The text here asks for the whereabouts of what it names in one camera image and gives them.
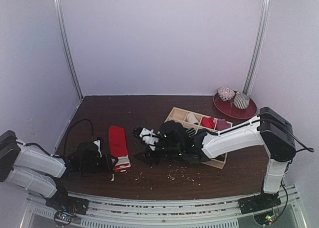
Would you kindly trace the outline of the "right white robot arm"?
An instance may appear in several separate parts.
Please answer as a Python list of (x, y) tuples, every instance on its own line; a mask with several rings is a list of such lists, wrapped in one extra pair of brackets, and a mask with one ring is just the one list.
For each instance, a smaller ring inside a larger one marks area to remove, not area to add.
[(249, 120), (223, 130), (204, 127), (203, 115), (194, 114), (196, 121), (188, 122), (189, 111), (173, 108), (158, 130), (134, 128), (132, 134), (146, 150), (135, 157), (152, 166), (164, 156), (190, 164), (208, 163), (223, 154), (251, 146), (263, 146), (269, 156), (262, 193), (256, 197), (259, 208), (267, 208), (279, 191), (288, 163), (296, 148), (292, 125), (269, 107)]

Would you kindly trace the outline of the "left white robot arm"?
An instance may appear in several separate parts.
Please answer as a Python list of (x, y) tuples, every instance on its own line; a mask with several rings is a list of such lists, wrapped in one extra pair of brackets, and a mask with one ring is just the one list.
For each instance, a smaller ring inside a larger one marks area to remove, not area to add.
[(61, 182), (70, 174), (80, 176), (113, 170), (118, 158), (102, 154), (103, 142), (80, 143), (75, 152), (64, 156), (50, 154), (37, 143), (24, 143), (12, 130), (0, 136), (0, 180), (36, 192), (61, 210), (72, 205)]

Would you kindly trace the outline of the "red sock with striped cuff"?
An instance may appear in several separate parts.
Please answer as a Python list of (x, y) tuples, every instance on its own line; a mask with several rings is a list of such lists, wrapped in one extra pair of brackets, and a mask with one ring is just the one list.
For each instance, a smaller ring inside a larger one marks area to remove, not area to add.
[(117, 159), (114, 171), (118, 173), (129, 171), (131, 163), (129, 160), (125, 130), (122, 127), (111, 126), (109, 128), (109, 149), (111, 156)]

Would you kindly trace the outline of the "purple sock with orange cuff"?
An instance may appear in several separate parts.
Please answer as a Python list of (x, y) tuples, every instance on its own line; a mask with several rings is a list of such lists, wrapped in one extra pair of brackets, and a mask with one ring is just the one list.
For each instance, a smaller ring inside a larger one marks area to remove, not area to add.
[(227, 123), (227, 121), (225, 119), (218, 119), (215, 129), (219, 130), (219, 131), (222, 131), (222, 130), (227, 129), (228, 127), (229, 127), (228, 123)]

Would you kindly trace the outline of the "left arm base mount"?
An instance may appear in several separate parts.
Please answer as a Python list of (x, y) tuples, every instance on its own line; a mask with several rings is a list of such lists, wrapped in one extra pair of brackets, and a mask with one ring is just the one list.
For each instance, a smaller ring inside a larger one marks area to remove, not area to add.
[(65, 190), (57, 190), (52, 197), (45, 200), (47, 206), (70, 215), (86, 215), (89, 206), (87, 199), (69, 196)]

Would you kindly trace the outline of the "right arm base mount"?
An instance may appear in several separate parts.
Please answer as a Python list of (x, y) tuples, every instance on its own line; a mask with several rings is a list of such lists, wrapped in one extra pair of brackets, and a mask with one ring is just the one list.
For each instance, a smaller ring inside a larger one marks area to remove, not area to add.
[(261, 193), (238, 200), (241, 214), (254, 213), (265, 209), (272, 208), (273, 205), (279, 206), (281, 204), (279, 193), (266, 194)]

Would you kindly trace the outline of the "wooden compartment organizer box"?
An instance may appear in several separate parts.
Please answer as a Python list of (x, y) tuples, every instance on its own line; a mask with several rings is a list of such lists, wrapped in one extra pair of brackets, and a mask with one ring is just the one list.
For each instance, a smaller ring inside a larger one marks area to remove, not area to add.
[(220, 131), (220, 128), (231, 128), (233, 126), (233, 123), (227, 120), (199, 114), (177, 107), (173, 107), (171, 109), (170, 113), (165, 119), (165, 122), (171, 120), (181, 123), (185, 129), (190, 129), (191, 131), (194, 130), (195, 133), (204, 128), (211, 132), (218, 132)]

